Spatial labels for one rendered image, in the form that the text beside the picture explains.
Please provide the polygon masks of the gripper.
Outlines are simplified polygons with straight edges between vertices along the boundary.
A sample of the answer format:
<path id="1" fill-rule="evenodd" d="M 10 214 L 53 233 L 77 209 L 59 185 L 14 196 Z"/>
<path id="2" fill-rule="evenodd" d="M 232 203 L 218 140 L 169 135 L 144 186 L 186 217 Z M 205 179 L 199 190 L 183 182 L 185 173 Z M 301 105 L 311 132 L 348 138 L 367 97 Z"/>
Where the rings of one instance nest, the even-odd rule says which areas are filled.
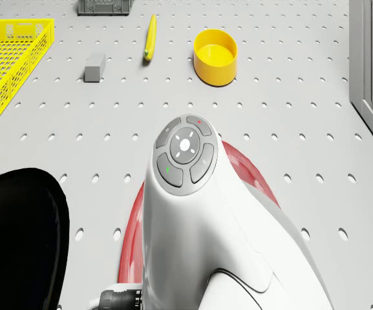
<path id="1" fill-rule="evenodd" d="M 142 284 L 112 284 L 89 302 L 88 310 L 144 310 Z"/>

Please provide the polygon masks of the black plate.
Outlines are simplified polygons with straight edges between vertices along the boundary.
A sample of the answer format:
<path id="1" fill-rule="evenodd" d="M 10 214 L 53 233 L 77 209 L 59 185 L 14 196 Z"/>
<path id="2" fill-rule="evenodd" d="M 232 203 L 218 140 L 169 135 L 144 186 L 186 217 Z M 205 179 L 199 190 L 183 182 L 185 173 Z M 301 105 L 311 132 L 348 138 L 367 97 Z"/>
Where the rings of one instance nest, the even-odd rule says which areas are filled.
<path id="1" fill-rule="evenodd" d="M 69 231 L 66 196 L 51 174 L 0 175 L 0 310 L 57 310 Z"/>

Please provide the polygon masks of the grey cube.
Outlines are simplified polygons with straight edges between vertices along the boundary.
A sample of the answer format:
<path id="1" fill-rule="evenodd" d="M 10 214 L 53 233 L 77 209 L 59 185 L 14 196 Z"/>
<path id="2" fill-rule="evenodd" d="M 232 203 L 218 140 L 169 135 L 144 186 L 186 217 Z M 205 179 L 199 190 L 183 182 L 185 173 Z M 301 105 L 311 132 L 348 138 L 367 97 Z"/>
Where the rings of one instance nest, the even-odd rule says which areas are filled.
<path id="1" fill-rule="evenodd" d="M 100 82 L 105 69 L 105 53 L 93 53 L 85 64 L 84 81 Z"/>

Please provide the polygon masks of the yellow basket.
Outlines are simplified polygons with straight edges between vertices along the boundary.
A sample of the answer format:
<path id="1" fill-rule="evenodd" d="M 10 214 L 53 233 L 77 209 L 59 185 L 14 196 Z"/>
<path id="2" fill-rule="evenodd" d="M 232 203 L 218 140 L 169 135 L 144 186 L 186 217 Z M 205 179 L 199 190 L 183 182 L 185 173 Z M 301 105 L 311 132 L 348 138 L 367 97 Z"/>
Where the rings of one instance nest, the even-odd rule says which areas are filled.
<path id="1" fill-rule="evenodd" d="M 0 19 L 0 115 L 53 42 L 53 19 Z"/>

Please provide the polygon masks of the yellow bowl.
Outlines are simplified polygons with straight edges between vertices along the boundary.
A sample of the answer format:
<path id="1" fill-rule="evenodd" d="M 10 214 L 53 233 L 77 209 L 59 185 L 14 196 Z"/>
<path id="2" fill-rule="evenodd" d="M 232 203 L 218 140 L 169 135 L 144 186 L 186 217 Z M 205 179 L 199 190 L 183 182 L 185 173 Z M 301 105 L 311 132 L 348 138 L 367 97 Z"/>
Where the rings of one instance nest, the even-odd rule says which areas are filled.
<path id="1" fill-rule="evenodd" d="M 237 44 L 226 32 L 207 29 L 199 33 L 193 46 L 193 65 L 198 77 L 209 85 L 221 87 L 237 74 Z"/>

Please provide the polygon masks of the dark grey basket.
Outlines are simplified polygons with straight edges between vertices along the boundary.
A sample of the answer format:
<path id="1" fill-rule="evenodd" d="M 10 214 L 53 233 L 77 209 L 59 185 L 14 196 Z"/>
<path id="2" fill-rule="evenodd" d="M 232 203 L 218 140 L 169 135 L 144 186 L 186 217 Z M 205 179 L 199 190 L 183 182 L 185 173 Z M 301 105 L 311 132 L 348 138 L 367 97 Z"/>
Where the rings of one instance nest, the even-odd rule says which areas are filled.
<path id="1" fill-rule="evenodd" d="M 79 16 L 127 16 L 134 0 L 79 0 Z"/>

